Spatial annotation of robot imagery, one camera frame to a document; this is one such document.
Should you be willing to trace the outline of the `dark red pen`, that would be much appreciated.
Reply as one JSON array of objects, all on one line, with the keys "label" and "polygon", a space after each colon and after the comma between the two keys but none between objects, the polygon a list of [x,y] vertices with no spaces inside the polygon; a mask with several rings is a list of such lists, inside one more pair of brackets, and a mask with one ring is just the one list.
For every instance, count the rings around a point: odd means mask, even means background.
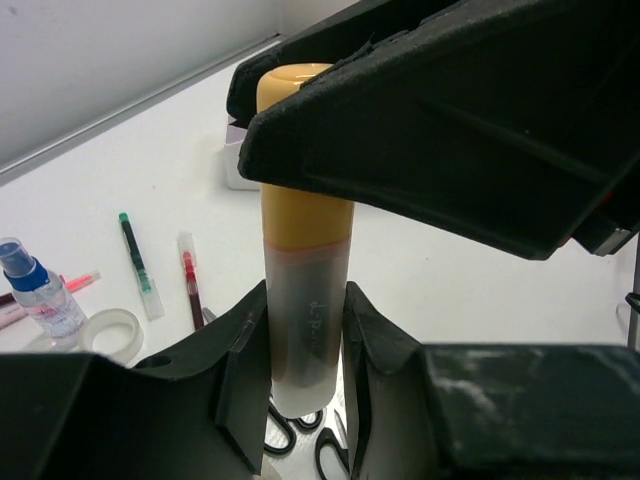
[{"label": "dark red pen", "polygon": [[11,293],[3,294],[0,296],[0,306],[10,305],[15,302],[15,299]]}]

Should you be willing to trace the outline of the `clear tape roll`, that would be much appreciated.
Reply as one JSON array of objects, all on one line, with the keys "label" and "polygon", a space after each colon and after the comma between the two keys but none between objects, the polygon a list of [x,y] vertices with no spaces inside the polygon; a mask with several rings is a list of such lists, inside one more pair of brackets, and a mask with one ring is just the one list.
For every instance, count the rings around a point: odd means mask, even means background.
[{"label": "clear tape roll", "polygon": [[144,331],[128,310],[114,308],[91,316],[78,334],[78,348],[97,353],[121,365],[129,365],[140,353]]}]

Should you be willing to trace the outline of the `large black scissors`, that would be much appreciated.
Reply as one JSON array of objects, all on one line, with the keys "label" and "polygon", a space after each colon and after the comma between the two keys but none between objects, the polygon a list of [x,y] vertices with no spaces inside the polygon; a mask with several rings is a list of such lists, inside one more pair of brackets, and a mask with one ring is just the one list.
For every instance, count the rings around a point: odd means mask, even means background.
[{"label": "large black scissors", "polygon": [[[316,411],[310,420],[306,420],[304,417],[285,418],[276,408],[273,402],[273,395],[270,394],[267,413],[267,438],[263,442],[264,452],[274,458],[289,455],[296,446],[298,434],[311,434],[317,431],[324,420],[324,414],[325,410]],[[282,434],[282,444],[274,445],[269,441],[271,434],[275,431],[279,431]]]}]

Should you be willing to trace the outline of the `yellow highlighter cap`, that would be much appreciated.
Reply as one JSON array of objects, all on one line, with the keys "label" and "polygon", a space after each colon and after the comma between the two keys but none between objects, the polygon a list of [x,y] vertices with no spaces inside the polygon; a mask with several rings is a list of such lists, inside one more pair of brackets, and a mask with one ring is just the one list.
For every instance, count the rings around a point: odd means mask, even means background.
[{"label": "yellow highlighter cap", "polygon": [[[277,67],[264,74],[256,90],[262,112],[329,68],[326,63]],[[327,247],[351,238],[354,203],[326,195],[270,184],[261,186],[262,230],[267,247],[298,251]]]}]

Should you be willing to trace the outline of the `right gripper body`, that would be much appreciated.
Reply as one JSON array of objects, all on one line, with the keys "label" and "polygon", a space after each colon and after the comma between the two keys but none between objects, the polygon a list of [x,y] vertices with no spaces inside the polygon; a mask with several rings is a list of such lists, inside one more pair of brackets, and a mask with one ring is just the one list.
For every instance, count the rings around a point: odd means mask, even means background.
[{"label": "right gripper body", "polygon": [[639,232],[639,170],[633,169],[610,191],[572,234],[597,256],[617,253]]}]

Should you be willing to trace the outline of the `white organizer box left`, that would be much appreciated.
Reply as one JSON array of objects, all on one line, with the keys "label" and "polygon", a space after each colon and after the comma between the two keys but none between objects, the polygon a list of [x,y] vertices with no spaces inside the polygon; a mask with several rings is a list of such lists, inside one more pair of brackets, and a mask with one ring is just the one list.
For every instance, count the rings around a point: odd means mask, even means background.
[{"label": "white organizer box left", "polygon": [[246,130],[229,123],[225,142],[221,151],[225,167],[226,183],[229,189],[239,191],[258,191],[257,182],[247,180],[239,173],[240,150],[246,136]]}]

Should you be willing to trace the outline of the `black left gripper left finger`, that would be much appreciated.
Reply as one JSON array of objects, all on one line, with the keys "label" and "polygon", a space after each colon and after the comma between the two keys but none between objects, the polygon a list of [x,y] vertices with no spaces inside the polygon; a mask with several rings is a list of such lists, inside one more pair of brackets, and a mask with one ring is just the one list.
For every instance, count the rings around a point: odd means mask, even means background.
[{"label": "black left gripper left finger", "polygon": [[263,284],[132,368],[97,354],[6,354],[1,475],[250,479],[270,388]]}]

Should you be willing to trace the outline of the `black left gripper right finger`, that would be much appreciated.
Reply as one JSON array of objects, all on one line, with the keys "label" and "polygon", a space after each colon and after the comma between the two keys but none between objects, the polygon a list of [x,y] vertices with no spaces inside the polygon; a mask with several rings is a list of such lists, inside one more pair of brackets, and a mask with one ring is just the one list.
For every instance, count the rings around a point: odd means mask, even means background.
[{"label": "black left gripper right finger", "polygon": [[639,355],[610,345],[423,344],[349,283],[354,479],[635,479]]}]

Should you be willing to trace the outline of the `grey orange-tip highlighter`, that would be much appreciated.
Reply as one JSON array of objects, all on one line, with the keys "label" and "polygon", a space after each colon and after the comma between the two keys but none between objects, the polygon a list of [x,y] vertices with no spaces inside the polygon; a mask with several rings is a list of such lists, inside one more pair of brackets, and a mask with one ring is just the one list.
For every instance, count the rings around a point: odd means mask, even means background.
[{"label": "grey orange-tip highlighter", "polygon": [[349,240],[264,246],[272,395],[286,418],[320,411],[334,396],[349,253]]}]

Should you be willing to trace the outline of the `small black scissors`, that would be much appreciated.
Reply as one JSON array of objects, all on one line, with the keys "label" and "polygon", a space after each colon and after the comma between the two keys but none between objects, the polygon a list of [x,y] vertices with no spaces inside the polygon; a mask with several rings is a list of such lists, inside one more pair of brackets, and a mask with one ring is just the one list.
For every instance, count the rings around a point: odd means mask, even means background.
[{"label": "small black scissors", "polygon": [[321,455],[324,449],[331,449],[341,468],[346,474],[349,473],[349,452],[347,448],[347,429],[342,419],[342,416],[337,410],[333,410],[334,420],[337,427],[338,434],[335,434],[334,430],[329,427],[323,427],[318,434],[315,446],[314,446],[314,464],[319,478],[327,480],[327,473],[322,465]]}]

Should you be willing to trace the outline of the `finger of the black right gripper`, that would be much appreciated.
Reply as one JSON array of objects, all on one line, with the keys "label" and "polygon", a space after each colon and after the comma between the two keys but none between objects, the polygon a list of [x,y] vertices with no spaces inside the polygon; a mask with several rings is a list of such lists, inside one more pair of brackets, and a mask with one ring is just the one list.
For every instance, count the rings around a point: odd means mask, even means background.
[{"label": "finger of the black right gripper", "polygon": [[240,174],[547,259],[639,170],[639,5],[452,2],[257,110]]},{"label": "finger of the black right gripper", "polygon": [[257,113],[256,89],[265,73],[289,64],[335,64],[364,47],[410,32],[453,5],[441,0],[358,1],[242,62],[232,76],[227,113],[236,126],[246,128]]}]

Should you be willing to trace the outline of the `blue spray bottle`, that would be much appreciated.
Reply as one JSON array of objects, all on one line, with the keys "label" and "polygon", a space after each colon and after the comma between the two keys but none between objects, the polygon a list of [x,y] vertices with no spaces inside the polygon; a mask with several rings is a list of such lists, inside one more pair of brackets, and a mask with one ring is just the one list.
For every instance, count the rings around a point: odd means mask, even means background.
[{"label": "blue spray bottle", "polygon": [[48,337],[60,348],[74,346],[87,316],[60,276],[11,237],[1,240],[1,269],[17,303]]}]

